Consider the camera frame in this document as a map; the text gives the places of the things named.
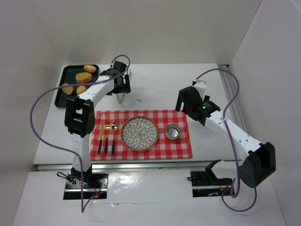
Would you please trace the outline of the aluminium rail front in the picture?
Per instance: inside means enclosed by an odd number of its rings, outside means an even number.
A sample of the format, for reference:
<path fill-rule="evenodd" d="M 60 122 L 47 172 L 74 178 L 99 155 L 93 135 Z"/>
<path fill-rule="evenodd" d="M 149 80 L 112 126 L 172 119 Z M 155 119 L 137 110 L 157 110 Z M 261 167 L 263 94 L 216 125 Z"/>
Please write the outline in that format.
<path fill-rule="evenodd" d="M 159 170 L 204 168 L 211 161 L 142 162 L 142 163 L 94 163 L 92 170 Z M 38 165 L 37 171 L 70 170 L 70 164 Z"/>

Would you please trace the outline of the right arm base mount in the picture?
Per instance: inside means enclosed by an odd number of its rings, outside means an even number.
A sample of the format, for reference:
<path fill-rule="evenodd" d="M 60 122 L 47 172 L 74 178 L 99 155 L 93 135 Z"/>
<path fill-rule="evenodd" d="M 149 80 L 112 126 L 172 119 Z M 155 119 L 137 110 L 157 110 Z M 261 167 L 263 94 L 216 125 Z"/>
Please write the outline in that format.
<path fill-rule="evenodd" d="M 212 172 L 212 167 L 221 160 L 215 160 L 205 167 L 203 171 L 192 171 L 187 180 L 192 185 L 192 195 L 196 197 L 230 196 L 232 179 L 218 179 Z"/>

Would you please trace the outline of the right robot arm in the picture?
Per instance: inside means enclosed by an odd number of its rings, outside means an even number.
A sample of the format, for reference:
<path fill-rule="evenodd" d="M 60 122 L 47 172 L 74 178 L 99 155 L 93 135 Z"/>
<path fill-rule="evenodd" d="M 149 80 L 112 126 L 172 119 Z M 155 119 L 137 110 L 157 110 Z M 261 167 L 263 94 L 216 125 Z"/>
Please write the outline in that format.
<path fill-rule="evenodd" d="M 242 180 L 248 187 L 256 188 L 276 171 L 275 147 L 244 132 L 210 101 L 209 96 L 205 96 L 205 89 L 202 81 L 181 89 L 175 109 L 215 132 L 236 150 L 233 161 L 215 160 L 206 166 L 207 176 L 210 179 Z"/>

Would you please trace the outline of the floral patterned plate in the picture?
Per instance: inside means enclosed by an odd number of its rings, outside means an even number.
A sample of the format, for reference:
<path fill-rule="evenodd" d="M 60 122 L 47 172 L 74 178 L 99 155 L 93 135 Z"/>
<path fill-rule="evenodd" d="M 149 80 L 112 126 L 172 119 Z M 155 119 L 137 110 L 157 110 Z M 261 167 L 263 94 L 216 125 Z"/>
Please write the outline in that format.
<path fill-rule="evenodd" d="M 145 116 L 128 119 L 121 128 L 123 144 L 133 151 L 146 151 L 155 145 L 159 137 L 158 125 Z"/>

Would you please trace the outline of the large sliced bread loaf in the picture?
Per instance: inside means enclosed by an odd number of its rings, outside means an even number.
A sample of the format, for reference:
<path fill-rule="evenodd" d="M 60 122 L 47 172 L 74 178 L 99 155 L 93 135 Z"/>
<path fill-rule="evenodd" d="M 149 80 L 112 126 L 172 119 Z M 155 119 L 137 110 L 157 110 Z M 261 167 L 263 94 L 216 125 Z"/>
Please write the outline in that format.
<path fill-rule="evenodd" d="M 78 84 L 86 84 L 93 79 L 93 76 L 91 73 L 84 72 L 76 74 L 75 79 Z"/>

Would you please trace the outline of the small round muffin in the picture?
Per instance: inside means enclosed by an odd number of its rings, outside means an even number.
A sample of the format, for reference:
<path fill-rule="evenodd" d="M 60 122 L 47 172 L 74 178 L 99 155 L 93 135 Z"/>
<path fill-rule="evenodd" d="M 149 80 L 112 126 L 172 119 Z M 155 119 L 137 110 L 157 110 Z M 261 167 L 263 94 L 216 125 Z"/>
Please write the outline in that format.
<path fill-rule="evenodd" d="M 78 87 L 77 87 L 76 93 L 77 93 L 77 95 L 80 95 L 80 94 L 84 93 L 86 90 L 87 90 L 87 87 L 81 85 L 81 86 L 78 86 Z"/>

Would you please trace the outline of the red white checkered cloth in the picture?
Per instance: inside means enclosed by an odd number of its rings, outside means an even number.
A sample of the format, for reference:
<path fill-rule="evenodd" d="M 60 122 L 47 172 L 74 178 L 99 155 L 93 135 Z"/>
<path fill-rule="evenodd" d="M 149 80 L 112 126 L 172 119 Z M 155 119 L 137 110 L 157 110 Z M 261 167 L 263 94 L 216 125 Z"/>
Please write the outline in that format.
<path fill-rule="evenodd" d="M 111 154 L 113 142 L 113 130 L 109 130 L 108 152 L 104 153 L 104 145 L 107 131 L 103 132 L 101 153 L 98 154 L 100 143 L 100 129 L 104 122 L 110 124 L 116 122 L 122 128 L 123 124 L 130 118 L 144 116 L 152 119 L 159 130 L 158 140 L 153 147 L 144 152 L 133 151 L 127 148 L 121 139 L 121 130 L 116 132 L 115 154 Z M 169 124 L 180 127 L 179 138 L 171 141 L 166 137 L 166 127 Z M 91 134 L 90 160 L 92 161 L 142 161 L 142 160 L 171 160 L 192 158 L 190 135 L 185 113 L 175 110 L 124 110 L 124 111 L 97 111 L 96 125 Z"/>

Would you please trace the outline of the small bread slice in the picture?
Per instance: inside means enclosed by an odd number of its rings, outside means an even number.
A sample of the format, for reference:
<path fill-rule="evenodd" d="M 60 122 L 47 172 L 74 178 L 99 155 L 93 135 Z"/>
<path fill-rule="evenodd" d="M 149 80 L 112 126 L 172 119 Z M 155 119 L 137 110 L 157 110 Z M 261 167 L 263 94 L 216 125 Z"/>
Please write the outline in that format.
<path fill-rule="evenodd" d="M 62 91 L 66 95 L 71 95 L 75 92 L 75 88 L 73 86 L 70 86 L 68 83 L 63 83 L 62 84 Z"/>

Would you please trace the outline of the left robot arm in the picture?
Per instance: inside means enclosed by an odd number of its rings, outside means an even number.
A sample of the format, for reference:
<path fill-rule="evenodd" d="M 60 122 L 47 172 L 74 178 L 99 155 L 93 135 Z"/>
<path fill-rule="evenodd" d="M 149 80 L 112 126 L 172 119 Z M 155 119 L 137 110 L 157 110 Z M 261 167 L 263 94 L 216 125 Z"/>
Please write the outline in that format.
<path fill-rule="evenodd" d="M 114 62 L 108 70 L 100 73 L 96 85 L 82 94 L 70 97 L 66 102 L 64 123 L 71 135 L 73 158 L 71 175 L 90 184 L 93 180 L 89 156 L 89 136 L 95 128 L 95 106 L 108 94 L 129 93 L 129 66 Z"/>

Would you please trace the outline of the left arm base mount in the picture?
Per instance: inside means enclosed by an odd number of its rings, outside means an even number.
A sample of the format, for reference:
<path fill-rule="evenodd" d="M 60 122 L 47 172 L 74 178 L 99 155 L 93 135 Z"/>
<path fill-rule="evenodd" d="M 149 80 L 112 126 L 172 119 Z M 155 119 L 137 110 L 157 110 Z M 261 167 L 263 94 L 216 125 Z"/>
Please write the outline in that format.
<path fill-rule="evenodd" d="M 80 200 L 80 179 L 73 177 L 70 173 L 64 174 L 62 172 L 57 172 L 56 175 L 60 178 L 65 179 L 65 189 L 64 189 L 64 200 Z M 88 200 L 93 198 L 95 200 L 107 199 L 107 185 L 108 185 L 108 174 L 107 173 L 97 173 L 94 174 L 95 178 L 89 182 L 83 183 L 83 198 Z"/>

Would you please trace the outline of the metal cup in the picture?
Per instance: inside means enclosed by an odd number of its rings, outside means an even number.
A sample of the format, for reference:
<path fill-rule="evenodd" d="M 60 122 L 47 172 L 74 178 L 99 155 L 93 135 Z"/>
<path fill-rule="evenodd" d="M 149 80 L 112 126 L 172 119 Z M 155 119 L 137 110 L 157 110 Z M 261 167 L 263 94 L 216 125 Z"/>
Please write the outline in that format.
<path fill-rule="evenodd" d="M 177 124 L 168 124 L 166 127 L 166 137 L 167 139 L 174 141 L 180 137 L 181 128 Z"/>

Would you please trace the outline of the round orange bun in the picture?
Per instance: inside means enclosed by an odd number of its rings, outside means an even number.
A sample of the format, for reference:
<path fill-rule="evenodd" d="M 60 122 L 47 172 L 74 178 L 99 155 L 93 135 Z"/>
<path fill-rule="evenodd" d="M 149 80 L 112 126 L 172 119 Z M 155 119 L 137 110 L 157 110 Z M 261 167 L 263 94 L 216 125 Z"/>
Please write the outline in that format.
<path fill-rule="evenodd" d="M 85 65 L 84 70 L 87 73 L 94 73 L 97 70 L 97 68 L 93 65 Z"/>

